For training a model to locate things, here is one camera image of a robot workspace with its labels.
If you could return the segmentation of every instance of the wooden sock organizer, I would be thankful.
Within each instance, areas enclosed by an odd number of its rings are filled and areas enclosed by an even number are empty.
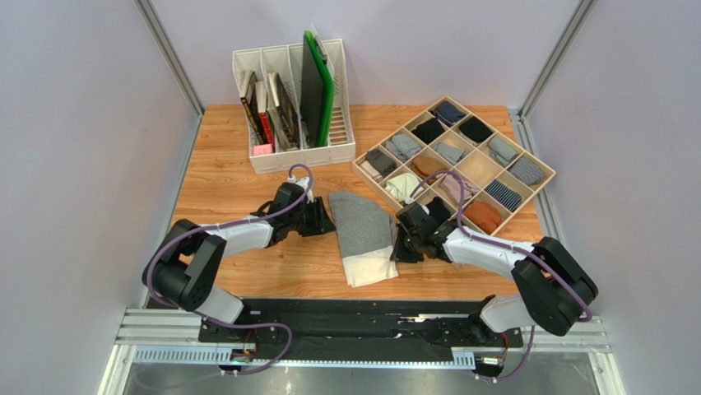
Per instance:
[[[422,124],[428,119],[434,118],[430,111],[435,109],[440,103],[444,101],[448,101],[451,104],[453,104],[466,116],[452,127],[441,123],[445,131],[442,135],[433,140],[427,146],[418,137],[414,136],[414,134],[412,134],[411,131],[414,128],[416,128],[416,126]],[[460,125],[472,117],[479,119],[483,124],[487,125],[487,127],[489,127],[490,130],[493,132],[493,134],[489,138],[484,140],[482,143],[474,142],[460,132]],[[388,151],[387,148],[385,148],[385,142],[391,140],[392,137],[398,133],[405,133],[409,137],[413,138],[419,144],[419,146],[421,146],[421,151],[418,154],[416,154],[416,156],[409,158],[409,160],[407,160],[403,164],[390,151]],[[488,144],[492,138],[501,138],[504,142],[507,142],[517,152],[517,156],[506,167],[503,167],[500,163],[498,163],[490,156],[490,149]],[[449,146],[455,146],[456,148],[465,150],[465,156],[456,165],[451,165],[450,162],[445,160],[434,149],[440,142]],[[362,164],[365,161],[367,152],[358,156],[358,158],[356,158],[353,161],[351,167],[353,169],[353,172],[357,174],[358,177],[360,177],[360,179],[363,180],[363,182],[370,186],[394,211],[401,210],[404,204],[403,202],[398,202],[397,200],[395,200],[394,197],[392,197],[384,189],[384,187],[387,184],[387,180],[399,174],[414,172],[411,168],[412,160],[417,156],[428,156],[442,163],[447,170],[456,170],[465,180],[472,181],[472,183],[480,187],[480,191],[478,193],[475,193],[469,200],[466,201],[465,208],[469,207],[475,201],[482,201],[495,207],[501,215],[502,223],[501,225],[499,225],[499,227],[496,228],[494,232],[491,233],[492,235],[499,232],[514,216],[516,216],[518,211],[521,210],[521,208],[524,207],[526,203],[530,202],[531,199],[533,199],[533,197],[536,196],[536,194],[540,192],[541,189],[543,189],[555,176],[555,171],[551,169],[548,165],[540,161],[531,153],[521,148],[509,137],[503,135],[499,130],[489,125],[487,122],[484,121],[484,119],[477,117],[472,112],[470,112],[470,110],[466,109],[464,106],[460,105],[458,102],[456,102],[448,96],[444,96],[440,100],[433,103],[429,108],[416,115],[411,121],[403,125],[394,133],[387,136],[387,138],[373,146],[369,151],[372,151],[375,148],[379,148],[379,150],[384,155],[392,158],[397,164],[397,169],[394,170],[390,175],[380,180],[379,182],[375,182],[373,178],[368,173],[366,173],[362,167],[360,167],[360,164]],[[533,163],[535,163],[541,169],[545,178],[540,183],[528,186],[522,183],[516,177],[514,177],[511,173],[509,173],[509,170],[513,167],[513,165],[522,157],[532,160]],[[424,185],[424,192],[414,197],[414,199],[417,202],[426,204],[433,200],[434,197],[439,196],[443,199],[445,207],[451,212],[453,218],[455,218],[455,216],[458,214],[458,203],[455,202],[448,193],[446,193],[442,188],[439,187],[440,184],[443,182],[444,177],[446,177],[446,175],[439,176],[438,179],[431,186]],[[486,186],[489,185],[495,179],[500,181],[509,189],[521,195],[521,204],[518,205],[518,207],[514,211],[510,211],[506,207],[502,206],[495,198],[493,198],[484,190],[484,188],[486,188]],[[477,225],[470,222],[462,213],[461,216],[462,222],[468,228],[480,232],[482,234],[485,233],[482,229],[477,227]]]

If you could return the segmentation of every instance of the striped sock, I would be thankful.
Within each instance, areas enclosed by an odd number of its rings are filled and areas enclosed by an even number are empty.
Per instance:
[[[513,174],[519,181],[525,185],[534,185],[540,183],[545,179],[545,174],[538,165],[536,165],[532,160],[528,158],[521,158],[513,164],[511,170],[508,171]]]
[[[523,200],[521,195],[507,188],[506,185],[500,183],[498,180],[494,180],[487,185],[485,191],[509,211],[516,210]]]

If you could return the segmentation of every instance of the wooden table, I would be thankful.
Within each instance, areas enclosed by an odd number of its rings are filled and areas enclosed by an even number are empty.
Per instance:
[[[351,106],[350,121],[356,152],[371,146],[416,116],[423,106]],[[468,107],[500,132],[513,137],[504,107]],[[248,161],[248,138],[240,105],[207,107],[175,220],[195,223],[231,221],[272,200],[286,172],[255,174]],[[313,168],[314,196],[327,204],[330,192],[349,190],[389,207],[351,172],[350,163]],[[537,241],[542,237],[533,203],[528,203],[498,234],[506,239]],[[234,295],[316,298],[375,298],[418,300],[481,300],[516,290],[509,280],[477,267],[437,260],[398,263],[399,277],[370,286],[351,288],[341,265],[335,233],[302,239],[297,234],[282,243],[225,259],[216,284]]]

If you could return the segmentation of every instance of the pink sticky note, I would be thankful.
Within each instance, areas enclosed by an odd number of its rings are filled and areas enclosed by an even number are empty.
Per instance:
[[[259,156],[259,155],[267,155],[272,153],[272,145],[271,144],[263,144],[261,146],[254,146],[253,147],[253,156]]]

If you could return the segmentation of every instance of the gray wall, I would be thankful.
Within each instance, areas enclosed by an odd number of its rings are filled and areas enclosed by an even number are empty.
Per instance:
[[[153,0],[204,104],[238,103],[231,53],[302,41],[314,24],[344,39],[352,104],[451,95],[519,106],[577,0]]]
[[[701,3],[598,2],[530,120],[628,393],[699,393]]]
[[[0,388],[97,391],[196,119],[131,1],[0,2]]]

